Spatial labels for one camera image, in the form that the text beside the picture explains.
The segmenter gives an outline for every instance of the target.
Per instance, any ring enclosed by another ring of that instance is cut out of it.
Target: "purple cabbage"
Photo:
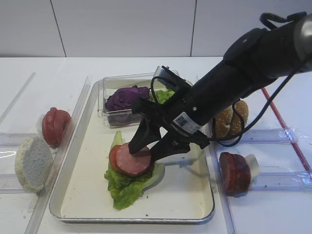
[[[148,87],[133,87],[120,88],[111,95],[105,103],[105,108],[108,111],[121,111],[131,109],[131,104],[137,98],[149,99]],[[113,126],[127,125],[135,121],[140,121],[140,114],[120,114],[108,116],[108,121]]]

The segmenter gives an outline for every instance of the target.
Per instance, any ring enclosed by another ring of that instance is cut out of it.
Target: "white tray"
[[[161,159],[165,175],[134,205],[117,211],[104,173],[116,131],[130,141],[137,125],[111,129],[98,117],[98,89],[92,89],[53,190],[49,208],[63,222],[197,224],[210,220],[214,197],[204,150],[191,145],[187,154]]]

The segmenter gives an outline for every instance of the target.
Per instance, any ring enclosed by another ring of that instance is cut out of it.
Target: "white table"
[[[157,66],[166,65],[177,70],[182,78],[195,82],[196,76],[201,78],[220,60],[221,58],[0,58],[0,115],[24,82],[32,73],[36,73],[0,125],[0,132],[35,133],[37,118],[40,114],[45,114],[51,106],[72,113],[87,76],[91,76],[94,83],[107,76],[150,73]],[[270,85],[269,93],[280,82]],[[299,136],[304,136],[303,133],[310,135],[312,132],[310,87],[312,73],[297,75],[274,101],[286,123],[294,127]],[[261,92],[256,92],[247,101],[259,103],[250,107],[252,119],[266,100]],[[270,109],[255,127],[263,126],[280,128]],[[312,139],[305,138],[298,143],[310,163],[311,142]],[[36,200],[33,194],[0,194],[1,233],[24,233]],[[215,198],[215,203],[213,219],[199,226],[70,226],[57,222],[47,208],[38,233],[225,234],[225,222],[218,197]],[[312,222],[309,217],[312,195],[309,193],[252,192],[245,197],[231,199],[231,205],[239,234],[311,233]]]

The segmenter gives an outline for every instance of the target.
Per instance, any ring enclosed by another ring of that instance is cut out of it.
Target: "label sticker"
[[[173,121],[185,132],[188,132],[190,134],[195,133],[201,128],[201,126],[195,123],[185,112],[182,112]]]

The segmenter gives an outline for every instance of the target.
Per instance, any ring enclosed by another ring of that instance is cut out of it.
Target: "plastic container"
[[[104,123],[110,128],[137,125],[141,121],[140,114],[132,114],[131,109],[122,111],[108,111],[105,108],[107,99],[114,94],[119,88],[125,87],[148,87],[151,86],[151,79],[154,77],[154,73],[136,74],[128,76],[118,77],[105,77],[99,85],[102,85],[102,89],[98,90],[98,111],[99,116],[103,117]],[[154,83],[154,89],[166,89],[166,87],[158,81]]]

